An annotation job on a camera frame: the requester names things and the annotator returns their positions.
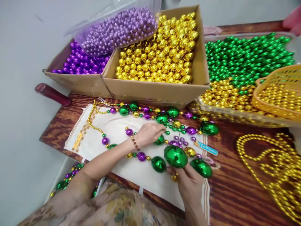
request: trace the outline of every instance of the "pile of green beads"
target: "pile of green beads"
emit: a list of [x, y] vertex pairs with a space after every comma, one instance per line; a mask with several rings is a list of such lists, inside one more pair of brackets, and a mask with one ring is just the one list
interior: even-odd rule
[[255, 85], [257, 79], [295, 63], [294, 53], [285, 49], [290, 40], [285, 36], [275, 38], [273, 32], [248, 40], [231, 36], [206, 43], [210, 81], [232, 77], [235, 88]]

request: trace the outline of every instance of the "hand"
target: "hand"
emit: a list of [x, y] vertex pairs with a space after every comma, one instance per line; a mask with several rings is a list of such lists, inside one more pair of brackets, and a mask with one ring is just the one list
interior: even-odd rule
[[204, 179], [198, 174], [190, 164], [187, 164], [182, 169], [176, 169], [169, 166], [167, 171], [173, 176], [178, 174], [177, 182], [180, 195], [183, 199], [185, 209], [200, 209], [202, 208], [202, 186]]
[[164, 125], [159, 123], [146, 123], [134, 136], [139, 148], [145, 147], [158, 140], [159, 136], [166, 131]]

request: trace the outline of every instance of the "blue tag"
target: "blue tag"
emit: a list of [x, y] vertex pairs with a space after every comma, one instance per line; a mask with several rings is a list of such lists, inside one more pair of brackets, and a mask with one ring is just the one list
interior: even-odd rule
[[201, 142], [199, 142], [199, 141], [196, 141], [196, 142], [194, 143], [194, 145], [196, 145], [196, 146], [198, 146], [198, 147], [204, 149], [205, 151], [208, 151], [209, 153], [211, 153], [211, 154], [213, 154], [213, 155], [217, 155], [217, 154], [218, 154], [218, 151], [217, 151], [217, 150], [215, 150], [215, 149], [213, 149], [213, 148], [211, 148], [211, 147], [209, 147], [209, 146], [207, 146], [207, 145], [205, 145], [205, 144], [203, 144], [203, 143], [201, 143]]

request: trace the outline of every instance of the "beaded bracelet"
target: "beaded bracelet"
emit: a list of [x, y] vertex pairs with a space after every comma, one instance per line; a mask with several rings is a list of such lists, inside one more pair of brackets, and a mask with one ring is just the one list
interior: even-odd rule
[[131, 138], [132, 138], [132, 141], [134, 142], [134, 145], [135, 145], [135, 148], [137, 149], [137, 151], [140, 151], [140, 149], [139, 149], [139, 147], [138, 147], [138, 145], [137, 145], [137, 143], [136, 143], [133, 135], [131, 135]]

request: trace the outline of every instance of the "wooden table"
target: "wooden table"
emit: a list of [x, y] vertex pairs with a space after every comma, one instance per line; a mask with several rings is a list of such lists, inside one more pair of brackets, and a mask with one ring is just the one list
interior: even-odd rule
[[[281, 21], [275, 21], [222, 26], [221, 28], [222, 34], [285, 31], [281, 24]], [[82, 114], [82, 108], [93, 103], [93, 98], [74, 93], [71, 93], [69, 98], [72, 99], [72, 104], [68, 107], [62, 106], [59, 109], [42, 134], [40, 141], [81, 162], [81, 156], [64, 150], [63, 147]], [[186, 125], [197, 126], [197, 122], [194, 120], [185, 120], [181, 117], [179, 119]], [[209, 178], [211, 188], [210, 225], [296, 225], [276, 206], [267, 191], [255, 181], [235, 150], [235, 141], [241, 135], [253, 133], [273, 137], [278, 132], [288, 134], [288, 129], [257, 128], [226, 121], [217, 121], [216, 123], [220, 128], [220, 133], [208, 137], [208, 144], [219, 151], [214, 160], [221, 163], [221, 169], [215, 171], [214, 175]], [[267, 149], [269, 146], [269, 144], [262, 142], [252, 143], [248, 148], [252, 149], [252, 153], [256, 156], [256, 153]], [[113, 173], [110, 173], [108, 177], [128, 188], [139, 190], [136, 184]], [[165, 200], [145, 190], [144, 195], [157, 205], [184, 217], [183, 211]]]

